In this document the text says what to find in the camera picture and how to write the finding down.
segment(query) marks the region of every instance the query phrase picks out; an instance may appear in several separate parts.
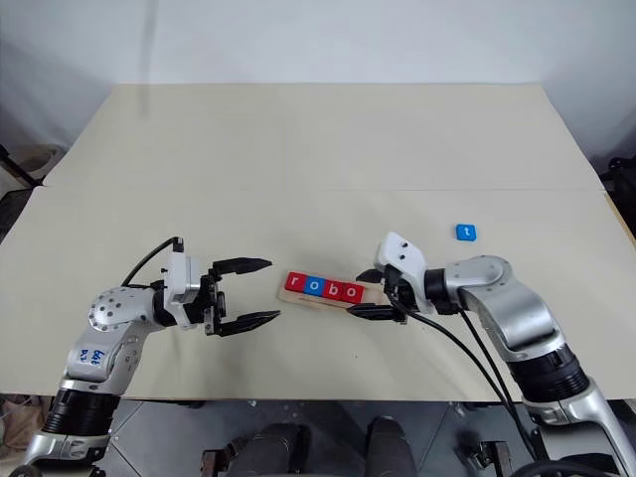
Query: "white wall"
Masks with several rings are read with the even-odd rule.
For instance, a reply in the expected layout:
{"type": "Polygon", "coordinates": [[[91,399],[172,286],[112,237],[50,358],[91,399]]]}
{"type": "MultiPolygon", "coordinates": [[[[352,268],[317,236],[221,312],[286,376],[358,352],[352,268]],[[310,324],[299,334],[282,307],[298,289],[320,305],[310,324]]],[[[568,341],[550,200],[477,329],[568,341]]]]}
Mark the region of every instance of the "white wall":
{"type": "Polygon", "coordinates": [[[541,81],[636,150],[633,0],[0,0],[0,141],[69,146],[115,82],[541,81]]]}

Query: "red letter block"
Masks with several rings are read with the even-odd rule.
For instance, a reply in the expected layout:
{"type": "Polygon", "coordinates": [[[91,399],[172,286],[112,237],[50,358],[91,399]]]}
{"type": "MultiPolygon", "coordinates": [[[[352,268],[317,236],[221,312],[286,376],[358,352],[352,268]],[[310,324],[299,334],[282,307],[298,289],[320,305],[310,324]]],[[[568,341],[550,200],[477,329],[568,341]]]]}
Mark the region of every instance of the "red letter block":
{"type": "Polygon", "coordinates": [[[342,292],[340,300],[358,305],[362,301],[362,295],[364,295],[364,293],[364,286],[354,285],[353,283],[345,283],[345,289],[342,292]]]}
{"type": "Polygon", "coordinates": [[[287,275],[285,290],[297,291],[299,293],[302,293],[302,290],[305,287],[305,281],[307,281],[307,275],[303,275],[302,273],[297,273],[295,271],[290,271],[287,275]]]}
{"type": "Polygon", "coordinates": [[[322,292],[323,298],[340,301],[342,299],[344,286],[344,283],[340,283],[339,281],[327,280],[327,283],[325,283],[325,289],[322,292]]]}

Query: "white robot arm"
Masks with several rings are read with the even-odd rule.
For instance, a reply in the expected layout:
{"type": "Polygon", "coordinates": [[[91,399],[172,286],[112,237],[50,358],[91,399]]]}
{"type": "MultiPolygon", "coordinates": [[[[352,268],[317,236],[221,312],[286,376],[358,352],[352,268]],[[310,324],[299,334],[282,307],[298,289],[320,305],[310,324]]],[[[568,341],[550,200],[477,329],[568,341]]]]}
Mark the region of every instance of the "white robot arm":
{"type": "Polygon", "coordinates": [[[271,321],[278,310],[222,321],[225,295],[219,291],[222,275],[269,265],[261,258],[233,258],[215,261],[201,274],[198,262],[185,255],[181,238],[170,238],[146,255],[120,286],[101,292],[90,304],[88,325],[69,352],[47,420],[32,438],[24,465],[11,475],[99,475],[91,464],[104,455],[112,414],[141,360],[146,337],[170,326],[198,324],[207,335],[229,336],[271,321]],[[169,268],[162,269],[164,279],[131,285],[136,271],[167,246],[172,251],[169,268]]]}
{"type": "MultiPolygon", "coordinates": [[[[426,267],[421,251],[389,233],[376,257],[376,270],[359,279],[385,280],[393,303],[409,310],[440,314],[459,309],[475,312],[540,426],[545,451],[552,459],[585,448],[600,436],[621,476],[636,476],[636,455],[594,380],[582,370],[563,332],[542,298],[519,282],[508,261],[477,256],[445,268],[426,267]]],[[[402,321],[395,309],[386,318],[402,321]]],[[[379,319],[369,305],[352,307],[363,318],[379,319]]]]}

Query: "wooden board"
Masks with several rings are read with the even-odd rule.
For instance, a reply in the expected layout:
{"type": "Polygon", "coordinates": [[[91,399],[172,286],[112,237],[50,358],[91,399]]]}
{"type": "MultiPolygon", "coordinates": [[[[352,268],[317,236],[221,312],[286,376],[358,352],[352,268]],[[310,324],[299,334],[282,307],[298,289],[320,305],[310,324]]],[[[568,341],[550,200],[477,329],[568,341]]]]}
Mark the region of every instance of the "wooden board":
{"type": "MultiPolygon", "coordinates": [[[[388,305],[389,300],[385,296],[383,292],[383,287],[379,284],[375,283],[367,283],[365,281],[356,281],[356,280],[346,280],[342,277],[335,277],[332,275],[326,276],[321,273],[302,271],[302,270],[289,270],[295,271],[298,273],[303,273],[309,276],[319,276],[320,278],[325,278],[331,281],[338,282],[347,282],[347,283],[355,283],[360,286],[365,287],[365,292],[363,294],[361,303],[375,303],[377,305],[388,305]]],[[[298,293],[295,291],[290,291],[285,289],[285,278],[283,278],[280,289],[278,290],[278,298],[282,301],[286,301],[288,303],[298,303],[299,305],[311,306],[312,308],[317,308],[320,310],[341,310],[347,311],[347,308],[352,306],[352,303],[347,303],[346,301],[336,301],[330,300],[328,298],[323,298],[322,296],[313,296],[313,295],[305,295],[303,293],[298,293]]]]}

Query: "handwritten label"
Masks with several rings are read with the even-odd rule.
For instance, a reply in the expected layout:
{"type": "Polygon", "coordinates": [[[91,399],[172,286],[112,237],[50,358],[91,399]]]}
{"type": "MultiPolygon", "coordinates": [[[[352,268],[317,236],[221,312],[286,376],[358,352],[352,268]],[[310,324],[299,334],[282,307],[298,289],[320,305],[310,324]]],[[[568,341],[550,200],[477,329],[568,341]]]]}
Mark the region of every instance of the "handwritten label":
{"type": "Polygon", "coordinates": [[[92,352],[92,358],[90,359],[90,363],[93,366],[99,366],[99,362],[101,361],[101,357],[104,356],[105,353],[100,350],[94,350],[92,352]]]}

